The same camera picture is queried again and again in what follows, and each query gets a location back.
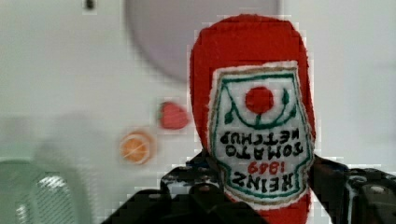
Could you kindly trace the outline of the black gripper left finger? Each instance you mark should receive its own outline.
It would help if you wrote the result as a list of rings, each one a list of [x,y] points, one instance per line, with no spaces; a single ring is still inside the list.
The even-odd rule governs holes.
[[[234,203],[219,168],[202,151],[164,175],[158,189],[143,189],[101,224],[268,224],[246,203]]]

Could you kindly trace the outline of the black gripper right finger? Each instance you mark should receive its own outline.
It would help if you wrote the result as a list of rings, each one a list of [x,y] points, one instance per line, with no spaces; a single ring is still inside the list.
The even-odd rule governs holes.
[[[308,183],[332,224],[396,224],[396,176],[318,155]]]

